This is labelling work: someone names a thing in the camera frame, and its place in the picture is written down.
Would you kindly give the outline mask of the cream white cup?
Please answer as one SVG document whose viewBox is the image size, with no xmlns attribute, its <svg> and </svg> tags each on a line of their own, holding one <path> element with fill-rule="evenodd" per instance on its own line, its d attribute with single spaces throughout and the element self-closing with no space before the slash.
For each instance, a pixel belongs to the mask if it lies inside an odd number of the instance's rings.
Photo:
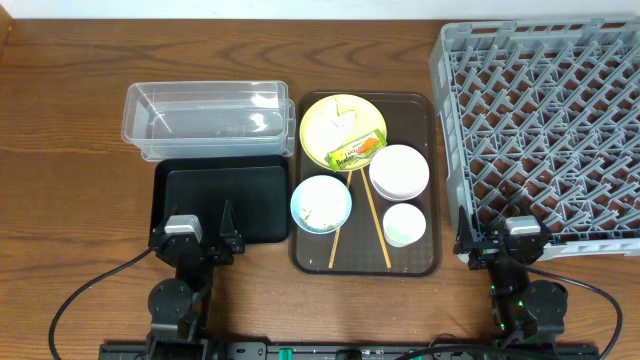
<svg viewBox="0 0 640 360">
<path fill-rule="evenodd" d="M 391 206 L 383 216 L 383 234 L 393 247 L 406 247 L 420 240 L 427 227 L 419 208 L 408 203 Z"/>
</svg>

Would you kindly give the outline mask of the pink bowl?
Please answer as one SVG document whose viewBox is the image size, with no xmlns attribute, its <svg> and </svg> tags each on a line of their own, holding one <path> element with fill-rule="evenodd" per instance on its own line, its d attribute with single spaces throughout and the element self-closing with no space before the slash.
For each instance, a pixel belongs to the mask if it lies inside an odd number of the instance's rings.
<svg viewBox="0 0 640 360">
<path fill-rule="evenodd" d="M 372 158 L 369 179 L 383 198 L 406 201 L 426 189 L 430 169 L 425 157 L 416 149 L 407 145 L 389 145 Z"/>
</svg>

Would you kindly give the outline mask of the light blue bowl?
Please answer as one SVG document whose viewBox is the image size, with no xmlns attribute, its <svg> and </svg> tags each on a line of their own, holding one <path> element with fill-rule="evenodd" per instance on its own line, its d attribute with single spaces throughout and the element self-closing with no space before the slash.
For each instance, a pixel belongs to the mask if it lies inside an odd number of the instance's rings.
<svg viewBox="0 0 640 360">
<path fill-rule="evenodd" d="M 328 234 L 349 218 L 352 197 L 346 184 L 334 176 L 317 175 L 302 181 L 290 200 L 296 225 L 311 234 Z"/>
</svg>

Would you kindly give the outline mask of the wooden chopstick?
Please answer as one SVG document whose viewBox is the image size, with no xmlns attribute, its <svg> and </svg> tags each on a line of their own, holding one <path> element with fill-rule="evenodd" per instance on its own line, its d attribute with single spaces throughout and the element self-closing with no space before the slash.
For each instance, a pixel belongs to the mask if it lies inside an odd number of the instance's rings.
<svg viewBox="0 0 640 360">
<path fill-rule="evenodd" d="M 375 202 L 374 202 L 374 199 L 373 199 L 373 195 L 372 195 L 372 192 L 371 192 L 371 189 L 370 189 L 370 186 L 369 186 L 369 181 L 368 181 L 368 178 L 367 178 L 367 175 L 366 175 L 366 172 L 365 172 L 364 168 L 360 168 L 359 170 L 360 170 L 360 174 L 361 174 L 361 177 L 362 177 L 362 180 L 363 180 L 364 189 L 365 189 L 365 192 L 366 192 L 366 197 L 367 197 L 368 204 L 369 204 L 369 209 L 370 209 L 373 221 L 374 221 L 374 226 L 375 226 L 376 234 L 377 234 L 377 237 L 378 237 L 378 240 L 379 240 L 379 243 L 380 243 L 380 247 L 381 247 L 381 251 L 382 251 L 382 254 L 383 254 L 384 262 L 385 262 L 386 268 L 387 269 L 391 269 L 392 263 L 391 263 L 391 260 L 390 260 L 390 257 L 389 257 L 388 249 L 387 249 L 387 246 L 386 246 L 386 241 L 385 241 L 384 234 L 383 234 L 383 231 L 382 231 L 382 227 L 381 227 L 381 224 L 380 224 L 380 221 L 379 221 L 379 217 L 378 217 L 377 209 L 376 209 Z"/>
<path fill-rule="evenodd" d="M 348 172 L 347 174 L 347 179 L 346 179 L 346 187 L 347 189 L 350 188 L 351 185 L 351 181 L 352 181 L 352 171 Z M 339 227 L 336 231 L 335 231 L 335 236 L 334 236 L 334 241 L 333 241 L 333 245 L 332 245 L 332 250 L 331 250 L 331 255 L 330 255 L 330 259 L 329 259 L 329 264 L 328 264 L 328 268 L 329 269 L 333 269 L 334 267 L 334 263 L 335 263 L 335 258 L 336 258 L 336 254 L 337 254 L 337 248 L 338 248 L 338 244 L 339 244 L 339 239 L 340 239 L 340 235 L 341 235 L 341 227 Z"/>
</svg>

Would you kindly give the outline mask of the green snack wrapper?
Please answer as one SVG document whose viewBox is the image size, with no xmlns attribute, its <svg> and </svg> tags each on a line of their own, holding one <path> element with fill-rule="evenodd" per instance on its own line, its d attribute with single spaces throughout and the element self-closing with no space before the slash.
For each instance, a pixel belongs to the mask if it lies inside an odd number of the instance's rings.
<svg viewBox="0 0 640 360">
<path fill-rule="evenodd" d="M 386 146 L 387 140 L 384 134 L 376 129 L 329 152 L 325 160 L 334 172 L 351 171 L 362 164 L 366 165 L 379 150 Z"/>
</svg>

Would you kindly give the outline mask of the yellow plate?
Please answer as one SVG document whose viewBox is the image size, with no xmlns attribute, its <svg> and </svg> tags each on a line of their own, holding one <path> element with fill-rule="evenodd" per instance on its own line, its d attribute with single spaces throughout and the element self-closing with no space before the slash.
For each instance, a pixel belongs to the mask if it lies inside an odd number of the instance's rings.
<svg viewBox="0 0 640 360">
<path fill-rule="evenodd" d="M 340 113 L 349 110 L 357 112 L 355 127 L 348 136 L 341 136 L 331 130 L 320 117 L 321 110 L 330 99 L 338 101 Z M 356 95 L 336 94 L 321 97 L 305 111 L 300 124 L 299 138 L 306 155 L 319 166 L 331 170 L 325 160 L 329 152 L 376 129 L 380 130 L 387 140 L 386 122 L 381 111 L 372 102 Z M 362 164 L 351 171 L 366 165 Z"/>
</svg>

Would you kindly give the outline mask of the rice food waste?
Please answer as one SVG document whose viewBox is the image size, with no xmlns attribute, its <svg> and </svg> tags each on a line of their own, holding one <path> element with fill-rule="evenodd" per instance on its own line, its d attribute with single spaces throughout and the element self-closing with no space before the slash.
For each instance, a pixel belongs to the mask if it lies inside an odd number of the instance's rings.
<svg viewBox="0 0 640 360">
<path fill-rule="evenodd" d="M 303 224 L 314 232 L 332 231 L 347 217 L 347 202 L 339 192 L 307 190 L 300 195 L 299 205 Z"/>
</svg>

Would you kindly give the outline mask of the white tissue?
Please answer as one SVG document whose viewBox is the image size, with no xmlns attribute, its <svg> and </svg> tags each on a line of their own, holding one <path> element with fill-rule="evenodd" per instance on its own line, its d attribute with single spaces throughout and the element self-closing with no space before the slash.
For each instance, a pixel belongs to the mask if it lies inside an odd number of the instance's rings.
<svg viewBox="0 0 640 360">
<path fill-rule="evenodd" d="M 339 112 L 339 105 L 336 99 L 330 99 L 320 112 L 320 117 L 331 130 L 341 136 L 348 136 L 355 127 L 357 112 L 349 110 Z"/>
</svg>

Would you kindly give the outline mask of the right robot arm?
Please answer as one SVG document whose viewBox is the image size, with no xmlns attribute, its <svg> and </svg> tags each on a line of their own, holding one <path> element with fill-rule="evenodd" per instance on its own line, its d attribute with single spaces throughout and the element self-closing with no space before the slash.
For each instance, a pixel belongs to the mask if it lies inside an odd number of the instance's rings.
<svg viewBox="0 0 640 360">
<path fill-rule="evenodd" d="M 551 231 L 522 206 L 482 241 L 478 227 L 460 207 L 454 253 L 466 255 L 471 270 L 489 273 L 494 320 L 502 330 L 494 344 L 550 348 L 565 330 L 568 293 L 557 282 L 531 281 L 527 267 L 544 254 Z"/>
</svg>

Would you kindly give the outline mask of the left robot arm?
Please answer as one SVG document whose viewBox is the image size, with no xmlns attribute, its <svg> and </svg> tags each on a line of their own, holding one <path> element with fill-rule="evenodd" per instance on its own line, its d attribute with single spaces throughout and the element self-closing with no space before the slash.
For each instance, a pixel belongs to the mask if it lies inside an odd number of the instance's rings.
<svg viewBox="0 0 640 360">
<path fill-rule="evenodd" d="M 204 234 L 195 215 L 168 215 L 151 230 L 150 249 L 175 275 L 150 292 L 152 316 L 146 359 L 224 359 L 226 346 L 209 335 L 208 309 L 213 270 L 234 263 L 245 242 L 236 227 L 231 201 L 224 204 L 219 234 Z"/>
</svg>

